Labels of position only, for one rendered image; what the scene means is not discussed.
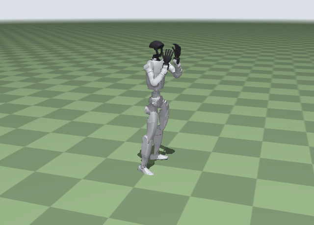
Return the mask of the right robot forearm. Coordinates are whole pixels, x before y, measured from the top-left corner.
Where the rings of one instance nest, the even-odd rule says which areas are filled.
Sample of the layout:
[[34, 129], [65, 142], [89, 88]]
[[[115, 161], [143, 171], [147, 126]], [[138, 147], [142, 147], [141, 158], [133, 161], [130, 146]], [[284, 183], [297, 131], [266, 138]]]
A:
[[163, 81], [165, 75], [167, 75], [167, 68], [168, 68], [168, 65], [164, 64], [159, 75], [154, 80], [152, 80], [152, 85], [157, 85], [158, 83]]

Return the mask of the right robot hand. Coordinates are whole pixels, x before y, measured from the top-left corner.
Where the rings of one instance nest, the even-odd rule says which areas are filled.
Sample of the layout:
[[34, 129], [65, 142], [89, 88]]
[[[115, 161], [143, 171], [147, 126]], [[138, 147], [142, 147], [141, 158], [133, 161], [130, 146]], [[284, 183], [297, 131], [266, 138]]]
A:
[[[169, 49], [170, 50], [170, 49]], [[169, 69], [169, 62], [171, 61], [171, 57], [172, 57], [172, 55], [173, 55], [173, 53], [174, 53], [174, 51], [172, 52], [172, 54], [171, 54], [171, 51], [172, 50], [170, 50], [170, 52], [169, 52], [169, 50], [168, 50], [168, 52], [167, 52], [167, 49], [165, 50], [165, 56], [164, 56], [164, 53], [162, 52], [162, 58], [163, 58], [163, 61], [164, 61], [164, 63], [163, 63], [163, 65], [165, 64], [165, 65], [168, 65], [168, 68], [167, 69]], [[167, 54], [166, 54], [166, 52], [167, 52]], [[168, 53], [169, 53], [169, 55], [168, 55]], [[170, 54], [171, 54], [171, 56], [170, 56]], [[163, 67], [163, 66], [162, 66]]]

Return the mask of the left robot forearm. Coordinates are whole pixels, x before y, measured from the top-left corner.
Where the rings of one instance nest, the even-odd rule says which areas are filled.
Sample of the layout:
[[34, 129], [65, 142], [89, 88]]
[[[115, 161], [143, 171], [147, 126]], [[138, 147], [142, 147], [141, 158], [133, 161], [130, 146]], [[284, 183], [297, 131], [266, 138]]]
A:
[[177, 64], [176, 62], [177, 62], [177, 60], [174, 59], [173, 64], [175, 66], [175, 73], [180, 74], [180, 73], [182, 73], [181, 64], [180, 64], [180, 62], [179, 62], [179, 64]]

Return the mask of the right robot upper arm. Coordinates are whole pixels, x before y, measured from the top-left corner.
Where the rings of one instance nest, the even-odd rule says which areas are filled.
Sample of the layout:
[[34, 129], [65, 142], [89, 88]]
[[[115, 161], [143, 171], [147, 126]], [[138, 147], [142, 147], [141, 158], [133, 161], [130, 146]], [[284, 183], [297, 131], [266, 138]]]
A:
[[147, 73], [147, 76], [148, 76], [148, 79], [149, 79], [149, 82], [150, 82], [150, 85], [152, 87], [155, 87], [157, 88], [159, 86], [159, 83], [157, 85], [152, 85], [152, 80], [154, 80], [154, 71], [153, 71], [153, 64], [151, 62], [147, 63], [146, 65], [144, 65], [144, 70], [146, 71]]

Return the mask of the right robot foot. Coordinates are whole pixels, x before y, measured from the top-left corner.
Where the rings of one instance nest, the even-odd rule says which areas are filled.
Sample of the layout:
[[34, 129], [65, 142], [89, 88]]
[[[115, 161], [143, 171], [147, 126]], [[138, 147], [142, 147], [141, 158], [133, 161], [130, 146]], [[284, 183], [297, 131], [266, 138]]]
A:
[[141, 171], [144, 174], [147, 174], [147, 175], [153, 175], [154, 174], [148, 168], [144, 168], [144, 169], [141, 168], [141, 165], [138, 167], [138, 170]]

